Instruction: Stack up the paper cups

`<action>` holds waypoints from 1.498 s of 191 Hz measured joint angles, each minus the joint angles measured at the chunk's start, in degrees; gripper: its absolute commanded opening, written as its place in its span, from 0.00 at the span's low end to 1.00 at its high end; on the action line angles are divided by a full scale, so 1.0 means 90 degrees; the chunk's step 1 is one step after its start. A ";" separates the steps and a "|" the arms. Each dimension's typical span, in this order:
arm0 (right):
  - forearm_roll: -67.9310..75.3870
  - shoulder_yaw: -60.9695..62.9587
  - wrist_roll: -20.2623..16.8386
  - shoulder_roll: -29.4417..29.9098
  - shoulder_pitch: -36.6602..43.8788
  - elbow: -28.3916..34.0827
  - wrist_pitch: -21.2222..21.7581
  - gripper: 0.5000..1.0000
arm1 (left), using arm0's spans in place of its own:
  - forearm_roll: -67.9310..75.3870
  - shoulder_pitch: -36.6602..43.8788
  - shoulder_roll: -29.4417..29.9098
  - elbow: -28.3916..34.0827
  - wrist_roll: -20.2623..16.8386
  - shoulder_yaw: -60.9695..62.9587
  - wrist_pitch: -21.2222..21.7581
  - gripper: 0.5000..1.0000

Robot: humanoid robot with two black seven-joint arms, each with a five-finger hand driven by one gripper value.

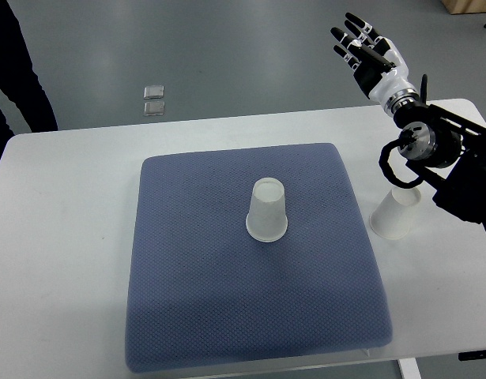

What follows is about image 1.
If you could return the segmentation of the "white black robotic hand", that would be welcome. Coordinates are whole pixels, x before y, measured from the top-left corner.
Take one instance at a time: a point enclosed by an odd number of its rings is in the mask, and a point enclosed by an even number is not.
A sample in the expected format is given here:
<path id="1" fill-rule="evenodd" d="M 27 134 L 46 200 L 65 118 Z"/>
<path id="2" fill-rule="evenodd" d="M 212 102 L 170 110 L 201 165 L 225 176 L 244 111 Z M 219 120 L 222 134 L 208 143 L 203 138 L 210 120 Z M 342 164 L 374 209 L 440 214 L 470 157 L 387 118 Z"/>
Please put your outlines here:
<path id="1" fill-rule="evenodd" d="M 337 44 L 334 51 L 353 72 L 361 92 L 394 116 L 397 109 L 419 100 L 408 80 L 409 69 L 391 39 L 353 13 L 345 14 L 345 27 L 330 32 Z"/>

